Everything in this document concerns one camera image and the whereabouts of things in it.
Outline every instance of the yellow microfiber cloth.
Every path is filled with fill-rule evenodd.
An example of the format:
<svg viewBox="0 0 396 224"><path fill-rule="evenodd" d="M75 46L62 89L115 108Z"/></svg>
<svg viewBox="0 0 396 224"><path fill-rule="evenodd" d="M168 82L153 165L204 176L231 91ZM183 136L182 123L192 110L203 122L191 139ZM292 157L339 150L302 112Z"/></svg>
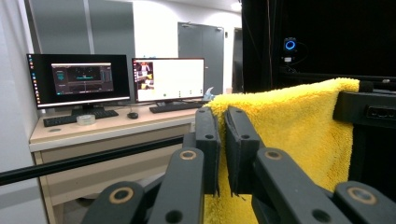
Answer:
<svg viewBox="0 0 396 224"><path fill-rule="evenodd" d="M257 223L251 196L232 196L225 159L229 105L243 109L267 147L285 150L319 186L334 191L347 181L353 125L332 119L340 91L358 91L359 81L336 78L281 90L218 95L209 102L218 117L223 144L219 163L220 197L205 196L205 223Z"/></svg>

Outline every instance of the blue light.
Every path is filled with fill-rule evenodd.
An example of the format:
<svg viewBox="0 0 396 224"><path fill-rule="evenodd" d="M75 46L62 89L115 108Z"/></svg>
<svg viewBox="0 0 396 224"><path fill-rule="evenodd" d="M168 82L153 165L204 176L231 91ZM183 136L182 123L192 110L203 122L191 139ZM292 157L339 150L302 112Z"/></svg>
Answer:
<svg viewBox="0 0 396 224"><path fill-rule="evenodd" d="M285 44L285 48L287 49L287 50L292 50L292 49L294 49L296 47L296 43L294 42L294 41L288 41L288 42L286 42L286 44Z"/></svg>

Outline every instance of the black keyboard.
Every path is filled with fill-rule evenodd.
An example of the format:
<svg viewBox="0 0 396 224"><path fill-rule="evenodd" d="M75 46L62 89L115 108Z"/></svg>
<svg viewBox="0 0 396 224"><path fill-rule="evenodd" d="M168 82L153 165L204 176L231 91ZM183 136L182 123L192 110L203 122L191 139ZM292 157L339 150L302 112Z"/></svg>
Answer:
<svg viewBox="0 0 396 224"><path fill-rule="evenodd" d="M157 113L163 113L163 112L194 109L194 108L201 108L201 107L202 107L202 104L199 104L199 103L186 103L186 104L179 104L179 105L160 105L160 106L149 107L149 111L151 111L154 114L157 114Z"/></svg>
<svg viewBox="0 0 396 224"><path fill-rule="evenodd" d="M56 125L68 124L68 123L76 123L77 117L81 115L95 115L95 119L105 119L116 117L119 114L114 110L103 110L103 111L94 111L87 114L78 114L78 115L69 115L57 118L43 119L44 127L52 127Z"/></svg>

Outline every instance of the gray door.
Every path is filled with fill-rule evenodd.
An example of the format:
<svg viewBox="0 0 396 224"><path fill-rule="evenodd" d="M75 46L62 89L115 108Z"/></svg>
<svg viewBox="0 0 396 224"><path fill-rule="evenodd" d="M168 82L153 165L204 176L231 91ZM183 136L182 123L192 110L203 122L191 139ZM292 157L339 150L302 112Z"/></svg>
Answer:
<svg viewBox="0 0 396 224"><path fill-rule="evenodd" d="M35 0L30 6L41 53L134 56L131 3Z"/></svg>
<svg viewBox="0 0 396 224"><path fill-rule="evenodd" d="M220 27L179 22L178 57L205 58L204 90L222 94L224 62L224 30Z"/></svg>

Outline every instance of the desk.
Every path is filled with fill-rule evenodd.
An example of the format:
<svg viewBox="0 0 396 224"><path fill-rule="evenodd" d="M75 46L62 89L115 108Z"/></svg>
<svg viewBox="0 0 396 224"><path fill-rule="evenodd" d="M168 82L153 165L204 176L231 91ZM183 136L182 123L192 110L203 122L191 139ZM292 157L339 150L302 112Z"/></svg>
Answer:
<svg viewBox="0 0 396 224"><path fill-rule="evenodd" d="M132 107L138 119L128 119L129 107L115 109L120 115L97 119L93 125L76 123L45 128L41 118L30 138L35 163L43 164L117 147L128 147L191 130L196 109L152 114L148 106ZM57 113L52 116L67 115ZM172 153L181 145L165 147L112 161L41 176L40 185L49 223L63 222L63 203L101 192L119 181L134 181L166 170Z"/></svg>

